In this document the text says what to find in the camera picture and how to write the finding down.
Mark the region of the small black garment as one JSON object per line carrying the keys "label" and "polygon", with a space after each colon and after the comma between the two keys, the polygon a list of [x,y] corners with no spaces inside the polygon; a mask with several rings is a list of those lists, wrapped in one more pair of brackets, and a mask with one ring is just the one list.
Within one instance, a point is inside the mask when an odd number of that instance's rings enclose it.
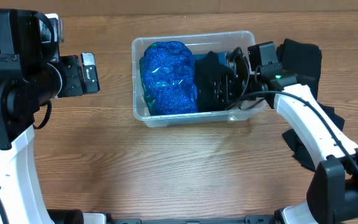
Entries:
{"label": "small black garment", "polygon": [[219,61],[216,52],[196,60],[195,84],[199,112],[222,111],[228,106],[227,83],[234,71]]}

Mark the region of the blue denim jeans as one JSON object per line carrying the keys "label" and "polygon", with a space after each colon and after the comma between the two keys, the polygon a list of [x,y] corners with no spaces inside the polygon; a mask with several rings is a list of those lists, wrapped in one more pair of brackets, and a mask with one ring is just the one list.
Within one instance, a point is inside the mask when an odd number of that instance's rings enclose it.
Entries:
{"label": "blue denim jeans", "polygon": [[[219,63],[221,63],[231,69],[234,68],[234,63],[230,62],[227,59],[227,55],[229,54],[229,51],[216,52],[216,54],[218,55]],[[200,60],[200,59],[204,58],[205,56],[207,56],[207,54],[196,54],[196,55],[193,55],[193,58],[195,60]]]}

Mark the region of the blue sequin fabric garment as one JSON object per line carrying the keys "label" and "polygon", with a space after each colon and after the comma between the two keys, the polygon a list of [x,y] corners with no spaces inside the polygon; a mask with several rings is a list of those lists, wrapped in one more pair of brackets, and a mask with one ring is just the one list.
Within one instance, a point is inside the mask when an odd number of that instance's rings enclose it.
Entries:
{"label": "blue sequin fabric garment", "polygon": [[195,59],[185,44],[154,42],[139,65],[144,100],[152,116],[198,112]]}

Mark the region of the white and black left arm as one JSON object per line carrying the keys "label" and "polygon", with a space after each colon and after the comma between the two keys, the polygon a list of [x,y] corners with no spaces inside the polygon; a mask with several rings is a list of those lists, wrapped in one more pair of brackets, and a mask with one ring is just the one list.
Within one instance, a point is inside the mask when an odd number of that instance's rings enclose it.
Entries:
{"label": "white and black left arm", "polygon": [[34,159],[34,115],[52,100],[97,93],[92,53],[61,56],[57,14],[0,9],[0,223],[106,223],[105,213],[45,206]]}

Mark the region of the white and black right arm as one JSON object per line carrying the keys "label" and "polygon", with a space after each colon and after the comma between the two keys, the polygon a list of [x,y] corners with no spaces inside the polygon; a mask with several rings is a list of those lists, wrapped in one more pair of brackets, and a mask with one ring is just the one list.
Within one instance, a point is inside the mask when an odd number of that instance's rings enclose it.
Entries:
{"label": "white and black right arm", "polygon": [[291,125],[314,176],[306,200],[281,208],[265,223],[342,223],[358,218],[358,145],[336,126],[316,100],[322,53],[318,46],[287,39],[227,54],[242,80],[236,99],[262,98]]}

